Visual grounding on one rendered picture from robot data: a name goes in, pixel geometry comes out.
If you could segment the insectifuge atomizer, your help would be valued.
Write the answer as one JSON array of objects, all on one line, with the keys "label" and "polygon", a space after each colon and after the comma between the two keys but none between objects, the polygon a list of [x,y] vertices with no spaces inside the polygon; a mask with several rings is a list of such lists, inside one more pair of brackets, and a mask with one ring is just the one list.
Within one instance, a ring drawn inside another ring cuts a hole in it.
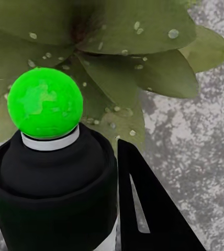
[{"label": "insectifuge atomizer", "polygon": [[0,230],[8,251],[116,251],[118,162],[80,122],[83,96],[56,69],[21,75],[7,94],[18,130],[0,146]]}]

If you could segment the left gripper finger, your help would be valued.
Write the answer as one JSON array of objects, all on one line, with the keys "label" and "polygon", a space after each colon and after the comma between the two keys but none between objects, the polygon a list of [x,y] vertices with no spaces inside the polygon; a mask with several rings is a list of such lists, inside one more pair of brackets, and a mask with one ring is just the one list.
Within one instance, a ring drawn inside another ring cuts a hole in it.
[{"label": "left gripper finger", "polygon": [[[140,150],[118,141],[121,251],[206,251]],[[130,175],[150,233],[138,230]]]}]

